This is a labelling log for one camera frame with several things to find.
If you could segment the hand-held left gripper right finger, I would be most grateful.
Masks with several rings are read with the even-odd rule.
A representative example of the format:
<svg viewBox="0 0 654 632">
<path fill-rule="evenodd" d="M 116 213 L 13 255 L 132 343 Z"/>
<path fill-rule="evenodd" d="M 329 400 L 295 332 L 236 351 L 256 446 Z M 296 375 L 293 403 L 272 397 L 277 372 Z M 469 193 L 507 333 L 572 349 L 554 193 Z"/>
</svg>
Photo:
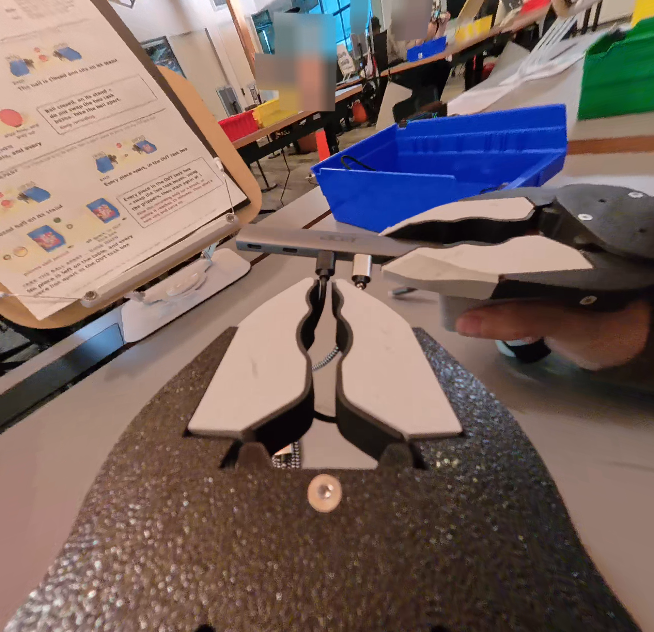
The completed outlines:
<svg viewBox="0 0 654 632">
<path fill-rule="evenodd" d="M 331 292 L 341 435 L 376 461 L 394 444 L 460 436 L 462 424 L 409 323 L 345 279 Z"/>
</svg>

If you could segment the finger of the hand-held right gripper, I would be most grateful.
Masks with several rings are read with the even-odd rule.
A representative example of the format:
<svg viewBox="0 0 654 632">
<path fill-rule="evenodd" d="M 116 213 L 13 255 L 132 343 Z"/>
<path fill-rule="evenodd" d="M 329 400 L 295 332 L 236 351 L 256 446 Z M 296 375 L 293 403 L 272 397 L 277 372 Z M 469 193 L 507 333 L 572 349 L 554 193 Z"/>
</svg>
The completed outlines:
<svg viewBox="0 0 654 632">
<path fill-rule="evenodd" d="M 427 246 L 499 245 L 538 234 L 543 208 L 555 190 L 499 190 L 439 205 L 380 232 L 381 237 Z"/>
<path fill-rule="evenodd" d="M 584 255 L 540 235 L 519 236 L 497 245 L 421 246 L 381 268 L 402 286 L 446 296 L 487 300 L 500 277 L 591 269 Z"/>
</svg>

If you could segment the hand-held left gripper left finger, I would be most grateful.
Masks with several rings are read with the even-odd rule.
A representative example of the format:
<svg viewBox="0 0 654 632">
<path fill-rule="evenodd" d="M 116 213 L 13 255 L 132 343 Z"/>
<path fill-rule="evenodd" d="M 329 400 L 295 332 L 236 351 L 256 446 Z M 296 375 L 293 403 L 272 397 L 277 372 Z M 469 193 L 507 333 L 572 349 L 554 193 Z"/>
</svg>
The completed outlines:
<svg viewBox="0 0 654 632">
<path fill-rule="evenodd" d="M 187 427 L 244 444 L 291 444 L 311 427 L 309 349 L 320 318 L 320 283 L 305 278 L 238 325 Z"/>
</svg>

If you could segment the blue plastic bin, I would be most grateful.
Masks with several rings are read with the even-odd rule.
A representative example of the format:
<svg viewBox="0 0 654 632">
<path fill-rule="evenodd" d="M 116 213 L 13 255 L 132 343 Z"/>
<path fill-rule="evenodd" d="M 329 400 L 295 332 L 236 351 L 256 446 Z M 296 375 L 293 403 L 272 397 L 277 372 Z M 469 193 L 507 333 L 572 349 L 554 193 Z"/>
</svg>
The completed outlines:
<svg viewBox="0 0 654 632">
<path fill-rule="evenodd" d="M 542 186 L 567 146 L 566 106 L 548 104 L 395 124 L 312 171 L 337 221 L 380 233 L 439 205 Z"/>
</svg>

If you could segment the grey usb hub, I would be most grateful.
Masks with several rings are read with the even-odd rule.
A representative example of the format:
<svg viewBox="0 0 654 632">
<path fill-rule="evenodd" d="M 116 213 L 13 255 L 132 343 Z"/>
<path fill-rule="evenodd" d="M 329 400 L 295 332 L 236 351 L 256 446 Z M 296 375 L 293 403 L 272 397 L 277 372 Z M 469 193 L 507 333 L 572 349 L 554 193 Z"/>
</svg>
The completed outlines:
<svg viewBox="0 0 654 632">
<path fill-rule="evenodd" d="M 332 232 L 315 229 L 285 229 L 259 224 L 243 226 L 235 237 L 238 250 L 317 258 L 331 252 L 336 260 L 351 261 L 368 255 L 374 264 L 383 264 L 419 248 L 418 244 L 367 233 Z"/>
</svg>

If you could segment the person's right hand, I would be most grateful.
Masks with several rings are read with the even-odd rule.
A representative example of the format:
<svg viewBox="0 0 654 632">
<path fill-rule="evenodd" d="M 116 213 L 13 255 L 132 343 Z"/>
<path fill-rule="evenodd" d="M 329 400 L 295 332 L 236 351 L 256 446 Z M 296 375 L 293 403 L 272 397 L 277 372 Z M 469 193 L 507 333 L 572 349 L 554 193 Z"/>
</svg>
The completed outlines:
<svg viewBox="0 0 654 632">
<path fill-rule="evenodd" d="M 544 340 L 580 368 L 625 366 L 646 349 L 653 320 L 647 301 L 616 312 L 583 311 L 545 301 L 510 301 L 472 309 L 457 318 L 460 335 L 503 342 Z"/>
</svg>

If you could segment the green plastic bin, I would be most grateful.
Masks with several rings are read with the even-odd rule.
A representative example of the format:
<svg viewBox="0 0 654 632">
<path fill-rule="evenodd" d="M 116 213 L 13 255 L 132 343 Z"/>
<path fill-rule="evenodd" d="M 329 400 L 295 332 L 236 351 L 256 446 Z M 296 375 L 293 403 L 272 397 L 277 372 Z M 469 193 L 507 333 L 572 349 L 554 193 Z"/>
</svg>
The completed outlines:
<svg viewBox="0 0 654 632">
<path fill-rule="evenodd" d="M 583 64 L 578 120 L 653 111 L 653 18 L 606 33 Z"/>
</svg>

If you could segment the small blue bin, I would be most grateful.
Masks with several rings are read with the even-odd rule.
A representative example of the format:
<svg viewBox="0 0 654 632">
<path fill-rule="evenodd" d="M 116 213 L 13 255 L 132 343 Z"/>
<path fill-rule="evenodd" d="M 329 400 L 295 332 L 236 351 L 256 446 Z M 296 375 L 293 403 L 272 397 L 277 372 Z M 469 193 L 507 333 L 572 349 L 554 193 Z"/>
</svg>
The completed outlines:
<svg viewBox="0 0 654 632">
<path fill-rule="evenodd" d="M 428 59 L 443 53 L 446 50 L 446 47 L 447 38 L 445 36 L 425 41 L 407 49 L 406 61 L 414 63 L 423 59 Z"/>
</svg>

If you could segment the long wooden table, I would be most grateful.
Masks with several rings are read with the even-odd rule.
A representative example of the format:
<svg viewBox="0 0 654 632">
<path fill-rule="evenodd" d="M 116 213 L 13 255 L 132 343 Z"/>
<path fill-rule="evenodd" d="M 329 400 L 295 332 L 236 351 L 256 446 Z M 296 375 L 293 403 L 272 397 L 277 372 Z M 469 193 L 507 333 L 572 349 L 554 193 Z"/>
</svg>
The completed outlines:
<svg viewBox="0 0 654 632">
<path fill-rule="evenodd" d="M 453 66 L 464 65 L 464 86 L 470 89 L 490 76 L 493 64 L 485 67 L 485 54 L 481 53 L 481 44 L 476 44 L 461 53 L 453 55 Z M 326 142 L 331 153 L 338 151 L 338 137 L 355 122 L 353 107 L 356 103 L 363 104 L 364 88 L 362 84 L 348 86 L 342 89 L 336 98 L 335 109 L 332 112 L 316 112 L 313 114 L 297 113 L 273 125 L 258 129 L 234 142 L 234 146 L 246 162 L 260 160 L 266 155 L 276 153 L 287 146 L 299 147 L 300 139 L 319 131 L 325 133 Z M 428 114 L 438 117 L 447 116 L 450 105 L 442 101 L 427 103 L 426 96 L 409 94 L 402 97 L 398 103 L 391 106 L 390 122 L 401 124 L 408 120 L 423 118 Z"/>
</svg>

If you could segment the small yellow bin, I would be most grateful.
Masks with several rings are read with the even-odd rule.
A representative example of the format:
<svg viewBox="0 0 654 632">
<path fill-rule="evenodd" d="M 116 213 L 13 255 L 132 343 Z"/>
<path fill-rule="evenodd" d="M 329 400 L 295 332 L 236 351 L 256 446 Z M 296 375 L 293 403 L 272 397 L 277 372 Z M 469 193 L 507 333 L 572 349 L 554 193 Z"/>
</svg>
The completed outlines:
<svg viewBox="0 0 654 632">
<path fill-rule="evenodd" d="M 283 108 L 278 97 L 259 104 L 252 109 L 253 118 L 260 129 L 270 127 L 297 113 L 297 110 Z"/>
</svg>

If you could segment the small red bin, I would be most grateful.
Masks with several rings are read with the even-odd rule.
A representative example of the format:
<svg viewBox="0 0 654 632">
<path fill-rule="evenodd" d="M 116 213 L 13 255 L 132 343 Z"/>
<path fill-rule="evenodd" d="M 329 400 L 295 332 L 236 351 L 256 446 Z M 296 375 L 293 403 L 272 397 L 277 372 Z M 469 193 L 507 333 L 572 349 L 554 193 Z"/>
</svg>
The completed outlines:
<svg viewBox="0 0 654 632">
<path fill-rule="evenodd" d="M 259 129 L 258 122 L 254 117 L 254 110 L 234 114 L 218 121 L 218 124 L 231 142 L 248 137 Z"/>
</svg>

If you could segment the framed wall picture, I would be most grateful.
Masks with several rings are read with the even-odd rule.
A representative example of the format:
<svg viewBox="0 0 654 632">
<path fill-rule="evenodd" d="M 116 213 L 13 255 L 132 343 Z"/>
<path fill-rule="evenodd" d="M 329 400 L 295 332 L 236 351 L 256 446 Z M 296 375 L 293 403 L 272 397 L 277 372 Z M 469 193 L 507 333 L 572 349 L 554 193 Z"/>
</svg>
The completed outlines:
<svg viewBox="0 0 654 632">
<path fill-rule="evenodd" d="M 152 63 L 157 67 L 169 69 L 183 78 L 186 77 L 170 41 L 166 36 L 143 41 L 141 42 L 141 47 L 150 57 Z"/>
</svg>

